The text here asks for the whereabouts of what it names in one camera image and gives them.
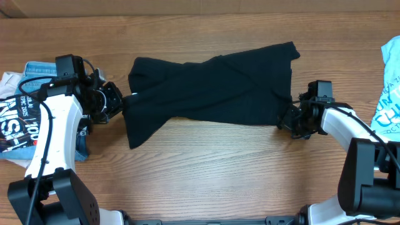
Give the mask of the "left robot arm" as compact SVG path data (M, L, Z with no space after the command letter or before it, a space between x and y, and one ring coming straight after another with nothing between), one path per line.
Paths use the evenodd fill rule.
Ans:
M56 76L32 97L40 104L39 139L24 179L9 184L9 202L24 225L129 224L123 211L101 209L75 172L82 116L90 124L107 124L123 110L122 94L99 69L87 74L88 60L80 56L58 56L55 63Z

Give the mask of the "black t-shirt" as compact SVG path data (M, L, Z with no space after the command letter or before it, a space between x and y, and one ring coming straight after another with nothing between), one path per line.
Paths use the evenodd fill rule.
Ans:
M175 63L138 57L128 75L122 115L131 149L175 117L275 126L292 101L293 42Z

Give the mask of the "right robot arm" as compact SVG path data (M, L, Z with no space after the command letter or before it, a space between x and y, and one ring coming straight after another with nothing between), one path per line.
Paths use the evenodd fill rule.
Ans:
M289 130L292 139L330 135L346 152L336 195L302 207L293 224L385 224L399 217L399 143L337 102L330 81L310 82L278 116L277 126Z

